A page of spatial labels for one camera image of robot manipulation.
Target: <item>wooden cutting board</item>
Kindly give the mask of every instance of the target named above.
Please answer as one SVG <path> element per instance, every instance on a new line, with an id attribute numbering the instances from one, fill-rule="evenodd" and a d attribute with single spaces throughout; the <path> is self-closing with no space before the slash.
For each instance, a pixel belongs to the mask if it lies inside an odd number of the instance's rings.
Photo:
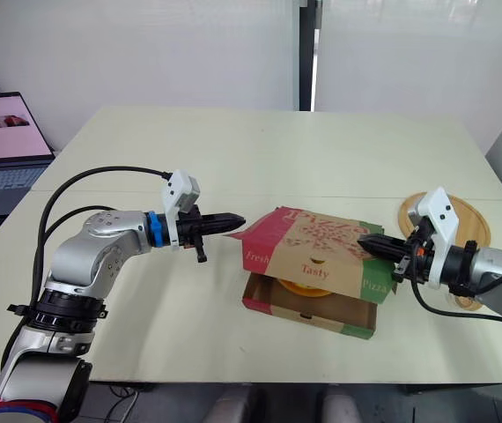
<path id="1" fill-rule="evenodd" d="M 400 206 L 398 213 L 398 223 L 402 233 L 408 237 L 413 231 L 413 225 L 408 217 L 410 207 L 425 193 L 419 192 L 408 197 Z M 478 247 L 488 247 L 490 245 L 490 227 L 480 212 L 468 204 L 466 201 L 454 196 L 448 196 L 454 207 L 456 215 L 459 217 L 459 230 L 456 233 L 455 244 L 464 247 L 468 240 L 474 240 Z"/>

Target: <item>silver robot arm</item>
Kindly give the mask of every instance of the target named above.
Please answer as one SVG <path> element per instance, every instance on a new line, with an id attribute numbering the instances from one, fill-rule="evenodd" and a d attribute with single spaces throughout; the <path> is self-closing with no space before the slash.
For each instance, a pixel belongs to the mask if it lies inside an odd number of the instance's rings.
<path id="1" fill-rule="evenodd" d="M 77 417 L 92 369 L 79 357 L 89 351 L 93 328 L 107 315 L 104 300 L 130 257 L 170 245 L 195 247 L 204 262 L 203 235 L 245 223 L 231 213 L 201 216 L 199 194 L 194 178 L 175 171 L 162 193 L 165 213 L 96 213 L 56 250 L 40 299 L 33 307 L 9 308 L 27 323 L 0 374 L 0 423 Z"/>
<path id="2" fill-rule="evenodd" d="M 476 298 L 502 316 L 502 250 L 478 249 L 475 241 L 464 248 L 454 245 L 459 220 L 442 188 L 427 193 L 409 211 L 415 227 L 407 240 L 369 234 L 359 244 L 374 256 L 398 263 L 393 278 L 411 280 L 417 300 L 428 311 L 446 316 L 486 318 L 502 322 L 502 317 L 437 310 L 424 304 L 417 285 L 432 288 L 447 285 L 449 292 Z"/>
<path id="3" fill-rule="evenodd" d="M 97 319 L 106 317 L 103 300 L 120 269 L 151 250 L 150 235 L 145 213 L 103 211 L 55 251 L 33 320 L 20 330 L 0 374 L 0 404 L 32 399 L 26 406 L 51 404 L 60 421 L 77 416 L 92 368 L 79 356 L 91 347 Z M 16 418 L 0 413 L 0 421 Z"/>

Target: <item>white table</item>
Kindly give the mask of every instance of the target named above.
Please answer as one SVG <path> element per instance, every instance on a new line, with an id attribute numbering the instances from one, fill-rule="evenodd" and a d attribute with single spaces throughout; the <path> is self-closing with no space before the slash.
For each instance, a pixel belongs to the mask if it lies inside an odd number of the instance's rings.
<path id="1" fill-rule="evenodd" d="M 187 169 L 220 195 L 405 198 L 444 186 L 502 200 L 502 184 L 454 119 L 400 115 L 103 108 L 34 184 L 54 190 L 92 167 Z M 74 190 L 160 190 L 149 175 L 102 174 Z"/>
<path id="2" fill-rule="evenodd" d="M 30 192 L 0 228 L 0 356 L 18 318 L 5 311 L 27 303 L 33 251 L 47 192 Z M 219 196 L 199 200 L 201 211 L 236 212 L 249 223 L 275 206 L 382 224 L 400 236 L 396 214 L 402 200 L 379 198 Z M 470 201 L 491 227 L 492 247 L 502 248 L 502 201 Z M 54 219 L 86 204 L 123 210 L 160 208 L 152 193 L 69 192 Z M 57 245 L 86 218 L 52 236 L 46 265 Z M 407 284 L 379 306 L 371 340 L 346 337 L 243 307 L 247 273 L 240 243 L 205 240 L 209 262 L 194 251 L 168 249 L 131 258 L 107 299 L 87 359 L 93 379 L 153 382 L 502 382 L 502 323 L 450 320 L 416 303 Z M 449 308 L 446 292 L 422 288 L 436 307 Z"/>

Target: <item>open pizza box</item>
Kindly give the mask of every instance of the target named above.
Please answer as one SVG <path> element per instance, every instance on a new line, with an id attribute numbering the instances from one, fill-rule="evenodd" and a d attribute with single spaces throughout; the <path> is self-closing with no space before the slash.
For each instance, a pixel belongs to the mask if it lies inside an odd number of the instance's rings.
<path id="1" fill-rule="evenodd" d="M 368 339 L 376 330 L 376 309 L 395 290 L 394 265 L 372 257 L 357 243 L 383 228 L 359 220 L 279 207 L 245 231 L 243 267 L 251 271 L 243 304 L 269 315 Z M 309 297 L 289 290 L 318 288 Z"/>

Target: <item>laptop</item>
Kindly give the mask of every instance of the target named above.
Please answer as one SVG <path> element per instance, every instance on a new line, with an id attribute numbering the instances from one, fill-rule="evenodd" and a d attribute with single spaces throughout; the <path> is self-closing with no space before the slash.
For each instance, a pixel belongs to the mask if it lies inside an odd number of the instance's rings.
<path id="1" fill-rule="evenodd" d="M 8 215 L 54 160 L 20 93 L 0 93 L 0 215 Z"/>

